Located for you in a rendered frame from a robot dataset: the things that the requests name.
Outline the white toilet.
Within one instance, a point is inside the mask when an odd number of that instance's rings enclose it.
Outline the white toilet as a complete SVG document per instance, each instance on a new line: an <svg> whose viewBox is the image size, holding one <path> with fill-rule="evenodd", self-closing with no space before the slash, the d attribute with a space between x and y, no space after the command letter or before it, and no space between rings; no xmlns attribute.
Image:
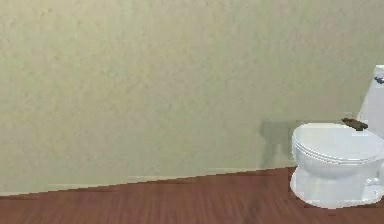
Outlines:
<svg viewBox="0 0 384 224"><path fill-rule="evenodd" d="M296 169L290 188L302 201L336 209L384 199L384 64L373 69L368 91L355 118L363 131L337 123L305 123L292 133Z"/></svg>

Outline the dark brown toilet hinge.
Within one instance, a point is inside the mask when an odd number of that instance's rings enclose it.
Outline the dark brown toilet hinge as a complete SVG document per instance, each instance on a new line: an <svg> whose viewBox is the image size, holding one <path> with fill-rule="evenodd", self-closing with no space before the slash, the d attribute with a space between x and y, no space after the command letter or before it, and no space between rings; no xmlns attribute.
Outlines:
<svg viewBox="0 0 384 224"><path fill-rule="evenodd" d="M363 122L358 121L358 120L356 120L356 119L352 119L352 118L342 118L341 121L342 121L345 125L347 125L347 126L353 128L353 129L355 129L356 131L363 131L363 130L365 130L365 129L368 128L368 125L367 125L366 123L363 123Z"/></svg>

